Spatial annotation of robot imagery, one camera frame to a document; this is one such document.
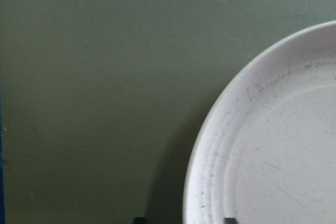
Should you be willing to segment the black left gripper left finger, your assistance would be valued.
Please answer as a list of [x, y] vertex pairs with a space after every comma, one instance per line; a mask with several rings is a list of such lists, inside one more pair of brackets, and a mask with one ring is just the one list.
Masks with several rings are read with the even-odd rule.
[[135, 217], [133, 219], [133, 224], [147, 224], [146, 217]]

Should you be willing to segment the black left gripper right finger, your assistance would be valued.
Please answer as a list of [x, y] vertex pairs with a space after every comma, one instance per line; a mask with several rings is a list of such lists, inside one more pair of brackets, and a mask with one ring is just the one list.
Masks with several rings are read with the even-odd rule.
[[224, 224], [237, 224], [237, 220], [233, 217], [225, 217]]

